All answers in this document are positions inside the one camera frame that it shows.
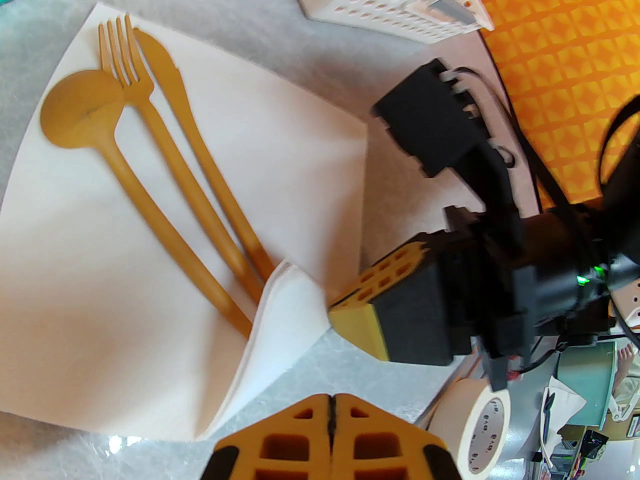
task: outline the folded napkin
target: folded napkin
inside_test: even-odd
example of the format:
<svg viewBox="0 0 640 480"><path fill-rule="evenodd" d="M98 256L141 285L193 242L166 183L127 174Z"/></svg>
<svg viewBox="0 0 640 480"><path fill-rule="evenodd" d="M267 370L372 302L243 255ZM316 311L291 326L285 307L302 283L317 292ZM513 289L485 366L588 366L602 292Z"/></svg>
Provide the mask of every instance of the folded napkin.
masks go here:
<svg viewBox="0 0 640 480"><path fill-rule="evenodd" d="M94 8L45 94L71 73L98 69L98 24L123 14ZM132 22L169 50L233 194L274 261L290 263L270 280L247 345L163 249L99 154L46 140L38 105L0 212L0 411L189 441L214 432L328 328L326 295L358 272L366 130L250 62ZM157 87L152 100L213 199ZM125 109L116 139L151 197L253 318L256 307L134 110Z"/></svg>
<svg viewBox="0 0 640 480"><path fill-rule="evenodd" d="M545 441L544 429L547 415L545 414L544 409L545 403L551 395L554 396L553 403L551 404L551 409L549 411L548 434ZM549 464L549 467L554 466L551 462L551 455L554 452L554 448L562 441L562 436L559 434L560 429L562 429L571 417L574 414L577 414L586 403L587 400L555 377L551 377L549 385L544 388L544 393L542 393L542 407L540 411L540 444L542 447L542 455L544 455L544 460Z"/></svg>

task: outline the gray table surface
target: gray table surface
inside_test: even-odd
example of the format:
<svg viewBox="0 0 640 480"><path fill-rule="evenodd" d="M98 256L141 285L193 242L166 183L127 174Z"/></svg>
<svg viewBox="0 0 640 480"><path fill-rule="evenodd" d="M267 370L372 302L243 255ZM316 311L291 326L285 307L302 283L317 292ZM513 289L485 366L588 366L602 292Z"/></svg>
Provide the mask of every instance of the gray table surface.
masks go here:
<svg viewBox="0 0 640 480"><path fill-rule="evenodd" d="M0 6L0 194L51 73L98 1L216 44L366 120L377 98L438 51L406 39L308 21L297 0L15 0ZM455 42L439 48L448 48L453 57L474 56ZM426 184L411 162L380 128L372 127L363 263L417 231L439 229L445 204L475 205L479 210L454 176L445 174ZM516 183L516 195L520 193L518 200L531 212L535 209L531 210L532 192L525 178ZM453 368L381 365L330 331L274 386L200 443L88 434L0 413L0 476L197 480L217 439L283 409L295 398L350 391L415 421ZM505 461L492 478L522 477L519 454L537 417L535 397L549 372L541 369L530 375L530 381L512 386L519 409L514 411Z"/></svg>

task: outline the tape roll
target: tape roll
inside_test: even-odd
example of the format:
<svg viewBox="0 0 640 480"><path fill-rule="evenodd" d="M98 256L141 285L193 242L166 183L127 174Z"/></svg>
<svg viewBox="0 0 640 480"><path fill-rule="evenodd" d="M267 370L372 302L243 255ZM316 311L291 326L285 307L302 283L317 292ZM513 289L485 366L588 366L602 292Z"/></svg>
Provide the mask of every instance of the tape roll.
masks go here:
<svg viewBox="0 0 640 480"><path fill-rule="evenodd" d="M442 395L429 432L445 442L462 480L485 480L505 447L511 416L509 391L462 379Z"/></svg>

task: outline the orange patterned mat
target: orange patterned mat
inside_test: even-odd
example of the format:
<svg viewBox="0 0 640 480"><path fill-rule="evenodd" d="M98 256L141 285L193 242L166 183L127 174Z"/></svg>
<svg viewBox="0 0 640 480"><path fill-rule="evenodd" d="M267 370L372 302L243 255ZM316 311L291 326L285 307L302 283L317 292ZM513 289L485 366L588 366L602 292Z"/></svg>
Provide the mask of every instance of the orange patterned mat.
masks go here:
<svg viewBox="0 0 640 480"><path fill-rule="evenodd" d="M602 137L640 92L640 0L482 2L495 24L482 33L522 130L570 201L598 197ZM610 142L605 173L637 123Z"/></svg>

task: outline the cable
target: cable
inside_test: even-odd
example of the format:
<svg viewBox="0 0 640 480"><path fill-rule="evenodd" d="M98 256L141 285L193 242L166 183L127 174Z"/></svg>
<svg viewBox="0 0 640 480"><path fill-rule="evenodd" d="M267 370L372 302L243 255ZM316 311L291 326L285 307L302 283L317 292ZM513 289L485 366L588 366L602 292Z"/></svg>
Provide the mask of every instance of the cable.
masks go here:
<svg viewBox="0 0 640 480"><path fill-rule="evenodd" d="M510 123L514 132L518 144L524 153L529 166L533 169L535 176L537 176L540 184L546 190L546 193L555 204L555 214L558 216L562 224L567 227L571 236L576 244L578 250L578 275L581 277L589 277L592 267L599 265L599 255L596 251L594 243L589 239L585 229L583 228L578 213L574 210L573 206L569 203L567 195L564 193L558 182L554 178L553 174L547 169L547 166L542 161L542 158L538 155L537 151L531 145L524 132L520 128L520 125L505 103L498 95L498 92L491 83L482 74L468 67L459 67L452 70L453 73L468 74L475 78L478 78L482 84L487 88L489 94L492 96L496 105L501 110L503 117ZM571 311L579 311L585 304L585 288L582 285L578 286L578 293L576 302L571 308Z"/></svg>
<svg viewBox="0 0 640 480"><path fill-rule="evenodd" d="M537 341L535 342L535 345L533 345L533 348L531 349L532 356L534 355L535 351L538 349L538 346L540 345L540 343L542 343L542 338L544 338L544 336L538 337Z"/></svg>
<svg viewBox="0 0 640 480"><path fill-rule="evenodd" d="M602 163L604 162L604 153L607 150L607 146L618 129L638 112L640 112L640 94L629 100L620 110L618 110L613 121L611 121L611 124L608 126L606 135L604 135L604 140L602 141L602 145L600 146L598 153L598 167L596 171L599 189L602 195L604 195L604 188L606 186L606 183L602 181Z"/></svg>
<svg viewBox="0 0 640 480"><path fill-rule="evenodd" d="M487 44L487 41L485 37L482 35L482 33L480 32L480 30L478 30L476 34L478 34L480 40L482 41L482 45L486 50L486 54L489 56L489 59L491 60L491 64L493 65L493 70L495 71L495 74L498 77L498 82L500 82L500 86L502 87L502 92L504 93L504 96L507 99L507 107L509 108L509 114L513 116L515 123L518 125L517 129L521 130L520 123L518 122L518 117L516 116L516 111L514 109L514 102L512 102L512 99L509 96L509 91L507 90L507 86L505 85L505 80L503 80L503 75L502 73L500 73L498 64L496 64L496 59L494 59L494 56L492 55L491 50L489 50L489 45ZM537 212L542 213L543 212L542 200L540 199L540 190L538 189L538 179L536 178L536 175L533 169L531 168L531 163L529 162L529 159L527 158L526 155L524 158L526 160L526 165L528 166L528 174L531 178L531 184L533 185L533 192L535 194L535 203L537 204Z"/></svg>
<svg viewBox="0 0 640 480"><path fill-rule="evenodd" d="M533 350L531 350L531 354L533 354L535 349L537 349L537 347L538 347L538 345L540 344L541 341L542 341L542 336L540 336L540 338L538 338L537 343L533 347ZM529 366L525 366L524 368L522 368L520 370L516 370L516 373L518 373L519 375L523 375L523 374L528 373L528 372L530 372L532 370L535 370L539 366L542 366L544 363L546 363L547 360L551 356L553 356L556 352L562 353L565 350L567 350L567 342L562 340L562 339L560 339L560 338L558 338L557 342L555 343L555 347L554 348L552 348L551 350L547 350L544 354L542 354L542 356L540 356L538 359L533 361Z"/></svg>
<svg viewBox="0 0 640 480"><path fill-rule="evenodd" d="M598 341L610 341L620 338L628 338L626 334L609 334L608 336L598 336Z"/></svg>

